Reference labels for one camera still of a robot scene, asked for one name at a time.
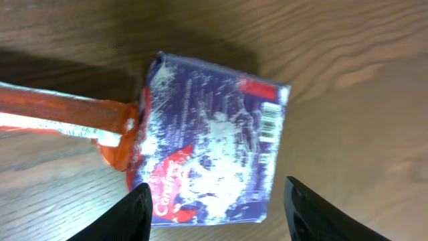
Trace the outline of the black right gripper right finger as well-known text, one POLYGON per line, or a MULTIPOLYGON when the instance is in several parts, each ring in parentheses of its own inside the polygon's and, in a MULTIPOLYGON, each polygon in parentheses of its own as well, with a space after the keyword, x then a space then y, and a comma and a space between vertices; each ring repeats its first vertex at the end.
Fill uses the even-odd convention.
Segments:
POLYGON ((292 241, 389 241, 292 176, 286 178, 284 209, 292 241))

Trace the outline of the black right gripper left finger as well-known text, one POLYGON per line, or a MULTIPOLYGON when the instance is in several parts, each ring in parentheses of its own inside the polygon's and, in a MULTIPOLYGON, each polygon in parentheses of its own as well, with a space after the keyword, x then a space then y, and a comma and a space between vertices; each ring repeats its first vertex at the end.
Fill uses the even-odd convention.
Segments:
POLYGON ((150 187, 142 183, 69 241, 149 241, 151 221, 150 187))

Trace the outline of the orange snack bar wrapper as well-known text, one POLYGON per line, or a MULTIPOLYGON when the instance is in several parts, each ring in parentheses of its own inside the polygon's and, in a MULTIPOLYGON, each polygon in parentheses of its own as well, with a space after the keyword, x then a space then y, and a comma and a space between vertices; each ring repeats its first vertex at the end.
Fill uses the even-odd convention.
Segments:
POLYGON ((103 160, 126 171, 138 132, 138 104, 1 83, 1 129, 91 140, 103 160))

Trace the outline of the purple red tissue pack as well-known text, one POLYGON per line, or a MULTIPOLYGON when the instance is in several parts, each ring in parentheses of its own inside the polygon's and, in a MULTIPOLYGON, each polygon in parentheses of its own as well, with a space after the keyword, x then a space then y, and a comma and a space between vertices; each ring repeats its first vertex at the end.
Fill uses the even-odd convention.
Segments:
POLYGON ((146 78, 142 136, 126 175, 130 189, 149 185, 152 225, 264 221, 290 90, 159 53, 146 78))

